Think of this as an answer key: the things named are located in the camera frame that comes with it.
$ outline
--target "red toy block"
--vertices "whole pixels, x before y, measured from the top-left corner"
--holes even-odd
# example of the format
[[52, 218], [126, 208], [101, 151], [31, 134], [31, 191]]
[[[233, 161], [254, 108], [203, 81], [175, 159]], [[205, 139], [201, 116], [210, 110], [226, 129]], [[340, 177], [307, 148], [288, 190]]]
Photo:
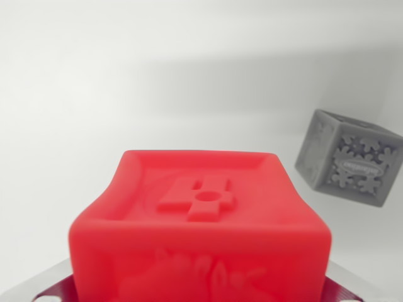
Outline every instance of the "red toy block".
[[80, 302], [319, 302], [331, 234], [273, 154], [127, 151], [73, 223]]

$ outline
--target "oval label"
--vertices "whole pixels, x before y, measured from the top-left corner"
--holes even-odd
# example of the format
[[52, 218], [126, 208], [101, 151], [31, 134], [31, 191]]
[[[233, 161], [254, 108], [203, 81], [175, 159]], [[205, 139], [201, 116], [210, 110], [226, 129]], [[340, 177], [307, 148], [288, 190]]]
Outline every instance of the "oval label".
[[354, 175], [363, 175], [372, 177], [383, 175], [383, 170], [377, 164], [373, 164], [371, 162], [365, 162], [364, 160], [359, 159], [340, 160], [339, 166], [344, 171]]

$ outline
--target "cube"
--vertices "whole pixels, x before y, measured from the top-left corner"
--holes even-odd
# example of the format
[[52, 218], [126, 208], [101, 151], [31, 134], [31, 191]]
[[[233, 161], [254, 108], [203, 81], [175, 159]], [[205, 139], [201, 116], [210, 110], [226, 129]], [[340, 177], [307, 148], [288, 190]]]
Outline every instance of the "cube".
[[317, 191], [382, 206], [403, 161], [403, 137], [316, 110], [295, 167]]
[[127, 151], [69, 241], [80, 302], [319, 302], [331, 234], [273, 154]]

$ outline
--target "gray cube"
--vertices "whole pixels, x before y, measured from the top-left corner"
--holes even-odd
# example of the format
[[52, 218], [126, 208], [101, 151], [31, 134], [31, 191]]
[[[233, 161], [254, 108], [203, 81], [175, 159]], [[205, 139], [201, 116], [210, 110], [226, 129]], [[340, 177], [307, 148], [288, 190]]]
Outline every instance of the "gray cube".
[[316, 110], [295, 167], [312, 189], [382, 206], [403, 161], [403, 137]]

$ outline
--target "white wall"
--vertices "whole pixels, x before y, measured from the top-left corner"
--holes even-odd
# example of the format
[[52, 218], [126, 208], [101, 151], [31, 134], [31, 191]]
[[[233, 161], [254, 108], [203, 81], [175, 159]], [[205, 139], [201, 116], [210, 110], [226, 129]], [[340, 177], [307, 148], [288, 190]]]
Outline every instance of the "white wall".
[[403, 298], [402, 175], [381, 209], [293, 168], [324, 108], [403, 133], [403, 5], [0, 2], [0, 291], [68, 256], [124, 150], [273, 152], [336, 262]]

